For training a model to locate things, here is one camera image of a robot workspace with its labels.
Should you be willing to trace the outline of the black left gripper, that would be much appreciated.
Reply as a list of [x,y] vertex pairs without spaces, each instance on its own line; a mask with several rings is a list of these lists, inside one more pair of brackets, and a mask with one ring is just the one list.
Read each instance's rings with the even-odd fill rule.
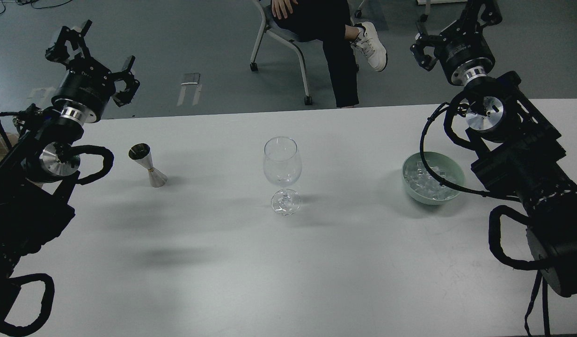
[[[91,20],[85,21],[79,30],[62,26],[46,49],[46,59],[68,66],[66,76],[51,98],[53,107],[61,109],[65,103],[75,102],[90,110],[85,122],[96,123],[102,119],[110,98],[118,107],[130,104],[140,81],[132,72],[136,62],[134,55],[126,58],[122,70],[115,73],[97,60],[82,60],[91,58],[85,41],[91,26]],[[115,91],[114,83],[117,82],[123,82],[125,88]]]

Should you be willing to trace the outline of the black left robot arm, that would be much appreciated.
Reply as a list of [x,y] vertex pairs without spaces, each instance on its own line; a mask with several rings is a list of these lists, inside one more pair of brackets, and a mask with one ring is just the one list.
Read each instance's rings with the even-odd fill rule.
[[[7,153],[0,161],[0,333],[27,337],[40,330],[51,315],[55,287],[51,276],[34,273],[13,277],[23,256],[34,254],[57,238],[76,215],[69,205],[77,185],[105,177],[114,155],[94,145],[75,146],[84,125],[96,123],[110,100],[130,104],[138,81],[130,56],[121,71],[113,72],[90,53],[85,36],[92,25],[79,30],[64,26],[46,59],[66,67],[66,76],[45,109],[0,112],[0,137]],[[22,286],[41,282],[44,292],[37,318],[26,326],[6,322]]]

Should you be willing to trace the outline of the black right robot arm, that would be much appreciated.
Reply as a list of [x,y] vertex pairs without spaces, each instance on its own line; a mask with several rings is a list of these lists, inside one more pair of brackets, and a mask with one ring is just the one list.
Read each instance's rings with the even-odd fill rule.
[[[544,335],[549,337],[548,290],[562,297],[577,294],[577,184],[558,165],[566,156],[558,141],[561,134],[519,89],[515,71],[489,75],[496,60],[483,30],[503,19],[495,0],[468,0],[459,19],[436,35],[425,27],[430,11],[427,0],[410,51],[427,71],[440,63],[447,81],[462,91],[440,104],[426,122],[421,161],[440,185],[522,204],[525,213],[508,205],[492,209],[489,249],[506,266],[536,271],[526,315],[541,292]],[[477,155],[471,170],[484,190],[448,181],[427,164],[425,137],[442,114],[448,138]]]

